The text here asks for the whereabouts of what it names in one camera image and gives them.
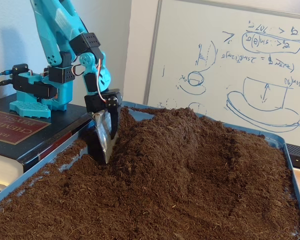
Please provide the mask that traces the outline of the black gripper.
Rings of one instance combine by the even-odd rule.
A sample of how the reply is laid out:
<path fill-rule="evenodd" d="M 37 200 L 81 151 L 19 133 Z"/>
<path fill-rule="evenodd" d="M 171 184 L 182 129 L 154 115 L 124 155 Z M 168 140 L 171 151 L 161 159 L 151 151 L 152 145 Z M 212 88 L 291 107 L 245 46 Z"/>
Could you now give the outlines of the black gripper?
<path fill-rule="evenodd" d="M 102 149 L 103 159 L 109 163 L 118 139 L 118 126 L 122 94 L 119 89 L 106 89 L 84 97 L 88 115 L 94 121 L 95 131 Z"/>

